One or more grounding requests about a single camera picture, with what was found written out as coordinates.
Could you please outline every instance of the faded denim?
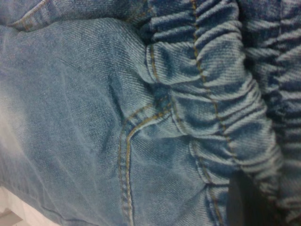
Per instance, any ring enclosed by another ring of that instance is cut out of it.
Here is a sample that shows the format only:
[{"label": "faded denim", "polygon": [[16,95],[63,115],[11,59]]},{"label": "faded denim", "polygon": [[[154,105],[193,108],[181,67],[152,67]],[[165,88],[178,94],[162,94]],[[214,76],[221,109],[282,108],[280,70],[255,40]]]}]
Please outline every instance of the faded denim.
[{"label": "faded denim", "polygon": [[17,2],[0,0],[1,185],[63,226],[225,226],[239,169],[278,202],[242,1]]}]

